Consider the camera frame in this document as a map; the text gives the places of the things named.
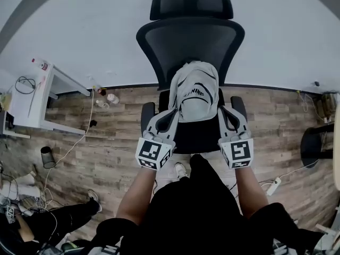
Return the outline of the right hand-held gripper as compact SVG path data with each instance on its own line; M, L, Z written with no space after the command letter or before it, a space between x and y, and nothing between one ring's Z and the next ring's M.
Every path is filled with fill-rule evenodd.
M219 107L217 114L221 136L218 145L229 169L249 167L254 149L245 116L230 107Z

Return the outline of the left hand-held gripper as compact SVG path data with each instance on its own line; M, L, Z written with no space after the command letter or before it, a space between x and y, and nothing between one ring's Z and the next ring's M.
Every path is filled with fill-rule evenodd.
M173 141L179 121L179 111L165 110L152 117L139 138L135 158L138 165L155 171L161 170L175 149Z

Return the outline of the grey printed garment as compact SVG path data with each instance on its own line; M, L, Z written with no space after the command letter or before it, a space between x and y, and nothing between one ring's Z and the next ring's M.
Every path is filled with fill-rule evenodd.
M179 122L210 120L217 115L219 77L207 62L184 64L171 81L168 108L179 111Z

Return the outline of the black mesh office chair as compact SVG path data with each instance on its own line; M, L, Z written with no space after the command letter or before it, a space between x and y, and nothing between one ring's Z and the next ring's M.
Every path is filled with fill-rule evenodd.
M136 39L154 68L160 96L158 105L143 106L142 129L155 111L163 112L172 103L171 81L184 64L210 63L222 86L244 36L244 29L233 21L230 0L152 0L150 22Z

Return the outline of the person's left forearm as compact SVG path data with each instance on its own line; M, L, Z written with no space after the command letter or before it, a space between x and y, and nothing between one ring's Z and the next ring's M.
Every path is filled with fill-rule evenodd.
M140 168L118 207L116 218L141 224L150 204L156 173L157 171L149 168Z

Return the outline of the person's right forearm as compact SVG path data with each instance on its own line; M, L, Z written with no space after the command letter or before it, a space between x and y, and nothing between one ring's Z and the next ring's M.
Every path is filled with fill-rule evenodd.
M235 176L241 211L246 218L269 205L267 196L251 167L237 168Z

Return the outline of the person's left white shoe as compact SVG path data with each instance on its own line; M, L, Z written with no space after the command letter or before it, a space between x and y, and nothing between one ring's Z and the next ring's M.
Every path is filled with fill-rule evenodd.
M177 162L174 166L174 169L175 169L175 173L177 175L177 178L179 180L184 178L184 177L189 177L187 172L186 172L186 169L185 169L185 167L183 166L182 163Z

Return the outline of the white power strip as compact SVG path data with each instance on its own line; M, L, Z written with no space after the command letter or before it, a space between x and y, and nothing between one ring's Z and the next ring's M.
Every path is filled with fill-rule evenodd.
M267 189L266 194L268 196L273 195L273 193L276 191L276 189L279 187L279 185L281 184L281 178L277 177L274 179L274 181L271 183L270 187Z

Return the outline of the black round stool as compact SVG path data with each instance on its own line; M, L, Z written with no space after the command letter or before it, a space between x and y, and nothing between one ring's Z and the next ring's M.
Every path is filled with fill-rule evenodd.
M321 134L324 134L324 138L327 133L334 131L334 123L308 128L303 136L300 143L300 156L304 167L312 168L320 159L332 159L333 150L323 150L323 139Z

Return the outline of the person's black clothing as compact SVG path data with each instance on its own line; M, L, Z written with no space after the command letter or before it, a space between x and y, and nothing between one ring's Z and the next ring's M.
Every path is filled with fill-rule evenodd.
M101 222L93 238L97 247L118 246L119 255L271 255L275 240L305 255L322 238L298 228L281 203L246 218L210 163L190 158L191 172L152 191L140 225L123 218Z

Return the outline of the black mesh bin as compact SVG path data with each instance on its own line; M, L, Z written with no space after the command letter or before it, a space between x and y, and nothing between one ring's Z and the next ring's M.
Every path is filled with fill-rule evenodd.
M40 153L42 164L45 169L51 169L56 166L56 161L54 159L52 149L49 146L42 147Z

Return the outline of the thin grey rod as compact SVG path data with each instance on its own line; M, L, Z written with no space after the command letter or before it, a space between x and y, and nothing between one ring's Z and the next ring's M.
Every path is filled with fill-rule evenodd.
M32 104L33 104L33 101L34 101L34 97L35 97L36 92L37 92L38 89L40 88L40 85L41 85L41 82L38 83L38 84L35 86L35 89L34 89L34 91L33 91L33 96L32 96L32 100L31 100L30 106L29 106L28 116L30 115L31 108L32 108Z

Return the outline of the white table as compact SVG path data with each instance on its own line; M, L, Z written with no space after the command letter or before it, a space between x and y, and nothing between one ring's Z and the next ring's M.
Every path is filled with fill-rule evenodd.
M90 91L66 75L66 73L57 68L54 64L49 64L47 71L43 71L37 66L34 66L30 77L34 79L36 85L40 81L42 81L43 84L35 94L29 116L28 111L33 92L28 95L18 92L18 89L21 88L23 84L12 87L12 100L9 107L9 114L14 117L14 125L46 130L60 130L84 135L84 130L48 121L45 119L45 115L48 100L50 98L57 100L60 94L69 92L79 92L86 97L89 97Z

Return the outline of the plastic bottle red label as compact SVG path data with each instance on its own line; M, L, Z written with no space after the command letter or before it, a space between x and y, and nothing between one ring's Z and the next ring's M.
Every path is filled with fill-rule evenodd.
M33 64L35 66L37 66L39 69L43 70L43 71L47 71L48 68L49 68L49 64L48 62L46 62L45 60L43 59L40 59L40 58L33 58L31 60L33 62Z

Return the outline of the olive boxes by wall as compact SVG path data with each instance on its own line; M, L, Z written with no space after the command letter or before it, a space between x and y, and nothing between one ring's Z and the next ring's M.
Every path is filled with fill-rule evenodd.
M318 115L325 123L334 121L339 97L337 92L325 92L317 100Z

